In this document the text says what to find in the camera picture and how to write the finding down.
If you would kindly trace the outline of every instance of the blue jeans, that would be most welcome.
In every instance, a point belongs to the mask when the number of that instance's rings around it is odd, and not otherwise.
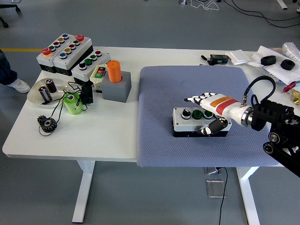
[[[18,74],[10,69],[9,62],[0,49],[0,83],[4,85],[11,84],[18,77]]]

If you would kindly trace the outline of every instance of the table leg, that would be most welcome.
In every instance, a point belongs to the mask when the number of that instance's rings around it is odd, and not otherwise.
[[[90,183],[93,177],[95,161],[77,161],[83,170],[82,180],[79,188],[77,202],[74,210],[72,223],[83,223],[86,203],[89,197]]]
[[[249,177],[258,169],[258,166],[254,167],[239,167],[236,168],[239,182],[240,182],[240,189],[242,192],[246,215],[248,219],[249,225],[259,225],[259,219],[249,183]]]

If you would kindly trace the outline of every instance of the blue mat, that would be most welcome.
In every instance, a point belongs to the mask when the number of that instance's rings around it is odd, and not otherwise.
[[[266,127],[257,132],[233,121],[227,137],[173,137],[173,108],[197,107],[197,104],[185,102],[185,98],[214,92],[241,101],[248,85],[240,68],[144,67],[139,88],[137,164],[156,167],[248,167],[277,164],[263,150],[263,144],[268,141]]]

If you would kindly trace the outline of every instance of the orange cylinder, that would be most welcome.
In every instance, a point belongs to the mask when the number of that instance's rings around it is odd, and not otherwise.
[[[120,63],[112,60],[107,63],[108,78],[111,82],[117,83],[122,80]]]

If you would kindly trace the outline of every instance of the white plate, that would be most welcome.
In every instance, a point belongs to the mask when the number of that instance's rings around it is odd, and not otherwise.
[[[38,82],[36,82],[34,84],[34,86],[31,88],[31,90],[28,92],[27,99],[31,103],[33,103],[35,105],[38,105],[40,107],[54,108],[58,104],[58,101],[50,102],[46,105],[43,105],[42,103],[44,103],[45,101],[44,101],[43,97],[41,96],[41,94],[39,93],[39,90],[38,90],[40,87],[46,85],[45,80],[47,80],[47,79],[49,79],[49,78],[45,78],[45,79],[42,79],[42,80],[39,80]],[[50,93],[50,94],[51,94],[53,100],[56,100],[58,98],[61,98],[64,95],[63,90],[66,90],[66,91],[69,90],[69,85],[68,85],[67,81],[64,81],[64,80],[61,80],[61,79],[52,78],[52,80],[53,80],[57,90],[56,90],[56,92]]]

